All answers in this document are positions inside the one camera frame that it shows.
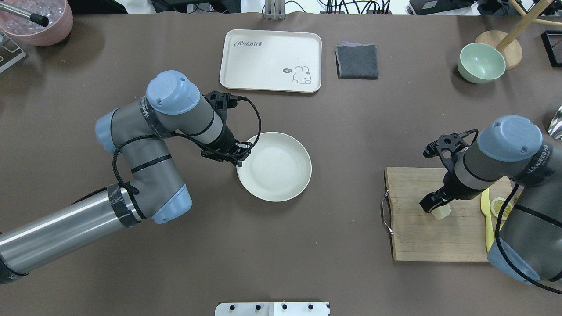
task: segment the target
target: light blue cap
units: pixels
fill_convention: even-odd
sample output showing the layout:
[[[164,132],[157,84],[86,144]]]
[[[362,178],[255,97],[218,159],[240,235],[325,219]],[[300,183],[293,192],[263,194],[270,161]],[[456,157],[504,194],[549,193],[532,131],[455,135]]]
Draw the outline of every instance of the light blue cap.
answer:
[[[531,268],[531,266],[523,259],[521,256],[511,248],[503,239],[500,238],[501,247],[504,249],[507,258],[514,266],[516,266],[521,272],[523,272],[529,278],[538,281],[541,277],[538,273]],[[512,269],[509,264],[505,261],[504,257],[500,253],[500,249],[497,247],[497,243],[494,241],[490,251],[488,252],[488,261],[496,268],[509,275],[510,277],[519,280],[523,283],[531,284],[529,281],[525,280],[520,276],[514,269]]]
[[[166,70],[152,79],[146,88],[146,99],[158,112],[176,115],[199,103],[199,89],[176,70]]]
[[[529,119],[506,115],[478,137],[478,147],[495,160],[514,162],[531,158],[542,145],[542,133]]]
[[[180,190],[152,216],[152,219],[156,224],[164,224],[185,214],[192,205],[193,202],[191,201],[189,192],[187,192],[187,186],[184,184]]]
[[[115,152],[115,144],[113,143],[113,138],[111,137],[111,119],[113,118],[113,114],[119,108],[109,112],[106,115],[103,115],[97,122],[96,122],[96,138],[98,139],[99,143],[103,146],[103,149],[108,151],[110,154]]]

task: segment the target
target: lemon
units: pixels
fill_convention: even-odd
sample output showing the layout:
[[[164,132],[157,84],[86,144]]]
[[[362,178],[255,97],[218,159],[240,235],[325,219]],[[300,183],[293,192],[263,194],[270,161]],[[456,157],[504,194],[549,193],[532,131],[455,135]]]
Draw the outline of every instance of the lemon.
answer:
[[[502,207],[502,205],[504,204],[505,199],[503,197],[497,197],[494,198],[492,200],[492,202],[490,203],[490,209],[492,210],[492,214],[497,218],[497,216],[500,213],[500,209]],[[513,205],[511,203],[507,203],[507,206],[505,207],[503,216],[501,217],[501,220],[506,220],[507,217],[509,216],[509,213],[511,213],[511,210],[513,209]]]

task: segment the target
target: gray cloth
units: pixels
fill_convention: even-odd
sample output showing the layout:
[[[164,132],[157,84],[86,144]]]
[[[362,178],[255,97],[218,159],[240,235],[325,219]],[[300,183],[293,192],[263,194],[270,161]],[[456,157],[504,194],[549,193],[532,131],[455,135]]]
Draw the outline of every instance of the gray cloth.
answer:
[[[340,78],[379,79],[375,44],[340,43],[336,46],[336,63]]]

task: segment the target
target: green bowl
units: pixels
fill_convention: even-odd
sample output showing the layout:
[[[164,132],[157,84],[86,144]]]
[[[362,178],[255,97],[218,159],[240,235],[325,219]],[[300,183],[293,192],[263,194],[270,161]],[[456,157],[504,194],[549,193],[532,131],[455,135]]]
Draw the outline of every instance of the green bowl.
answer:
[[[464,79],[472,83],[488,83],[505,72],[505,59],[490,45],[471,43],[460,51],[457,68]]]

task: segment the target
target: cutting board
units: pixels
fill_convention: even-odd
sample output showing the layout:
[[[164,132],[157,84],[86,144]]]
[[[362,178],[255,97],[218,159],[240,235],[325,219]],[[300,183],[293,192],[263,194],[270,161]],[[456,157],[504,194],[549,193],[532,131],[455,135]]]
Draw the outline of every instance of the cutting board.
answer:
[[[445,168],[386,168],[394,260],[488,262],[480,195],[449,203],[451,215],[442,220],[426,214],[419,205],[425,195],[443,186],[445,172]],[[504,177],[490,187],[490,200],[505,198],[510,192],[510,182]]]

